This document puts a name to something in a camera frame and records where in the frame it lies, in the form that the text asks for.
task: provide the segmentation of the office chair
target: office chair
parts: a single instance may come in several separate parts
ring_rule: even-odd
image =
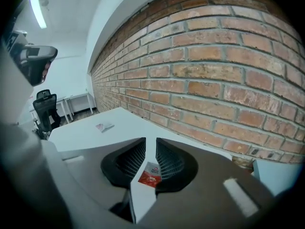
[[[56,100],[56,94],[51,94],[33,102],[34,109],[41,121],[39,128],[44,132],[51,132],[60,125],[61,118],[56,112]],[[49,116],[52,116],[54,123],[50,123]]]
[[[38,92],[36,94],[36,99],[39,99],[39,98],[42,98],[42,97],[46,97],[46,96],[49,96],[51,95],[51,92],[49,89],[45,89],[45,90],[42,90],[40,92]]]

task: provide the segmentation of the brick wall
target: brick wall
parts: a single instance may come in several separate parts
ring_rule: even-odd
[[[300,163],[305,51],[271,0],[155,0],[102,49],[100,112],[123,107],[234,161]]]

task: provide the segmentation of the fluorescent tube light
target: fluorescent tube light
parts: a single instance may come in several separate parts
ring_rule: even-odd
[[[35,14],[36,20],[40,26],[40,28],[44,29],[47,28],[46,22],[44,21],[42,12],[41,12],[41,8],[40,8],[40,4],[39,4],[39,0],[30,0],[30,4],[32,6],[33,12]]]

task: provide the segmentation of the white table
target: white table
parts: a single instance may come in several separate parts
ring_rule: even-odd
[[[64,96],[64,97],[57,98],[56,104],[60,104],[60,105],[61,105],[63,114],[65,115],[65,118],[66,118],[67,122],[70,123],[70,122],[69,122],[69,119],[68,119],[68,116],[67,116],[67,114],[66,114],[66,110],[65,110],[64,105],[63,105],[63,102],[64,102],[64,99],[65,99],[65,98],[66,98],[65,96]],[[70,108],[69,108],[69,105],[67,105],[67,108],[68,108],[68,111],[69,111],[69,114],[70,114],[70,118],[71,118],[71,120],[73,120],[72,115],[71,115],[71,111],[70,111]],[[29,112],[32,114],[33,118],[36,118],[37,120],[39,120],[39,117],[37,116],[37,113],[36,113],[36,111],[35,111],[35,109],[34,109],[33,104],[30,106]]]
[[[95,126],[103,122],[110,122],[115,126],[101,133]],[[223,155],[232,160],[231,155],[224,151],[207,147],[199,142],[177,135],[123,108],[112,109],[71,123],[70,125],[56,128],[51,132],[49,141],[55,144],[59,152],[63,152],[110,145],[140,137],[146,137],[145,160],[131,182],[132,204],[136,221],[139,221],[156,201],[155,189],[139,183],[138,180],[147,162],[157,163],[155,158],[157,137],[186,143]]]
[[[80,92],[80,93],[77,93],[77,94],[70,94],[68,97],[64,98],[64,101],[66,102],[66,105],[69,109],[69,114],[70,114],[71,120],[73,120],[72,115],[74,115],[74,111],[73,111],[73,107],[72,107],[72,104],[71,104],[70,100],[73,99],[73,98],[78,98],[78,97],[83,97],[83,96],[87,96],[87,100],[88,100],[88,104],[89,104],[89,107],[90,107],[90,110],[91,110],[91,114],[93,114],[93,110],[92,110],[92,106],[91,106],[91,102],[90,102],[90,94],[88,92]]]

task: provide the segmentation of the wooden floor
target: wooden floor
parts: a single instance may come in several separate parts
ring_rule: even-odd
[[[75,122],[75,121],[82,120],[82,119],[84,119],[84,118],[87,118],[87,117],[90,117],[90,116],[93,116],[93,115],[96,115],[96,114],[99,114],[99,112],[97,111],[97,109],[94,109],[94,110],[93,110],[93,114],[91,114],[91,111],[88,110],[88,111],[81,112],[81,113],[79,113],[79,114],[73,115],[73,121],[71,121],[69,115],[68,115],[68,119],[69,119],[70,123],[73,123],[73,122]],[[67,120],[66,120],[65,117],[61,118],[61,126],[62,126],[62,125],[68,125]]]

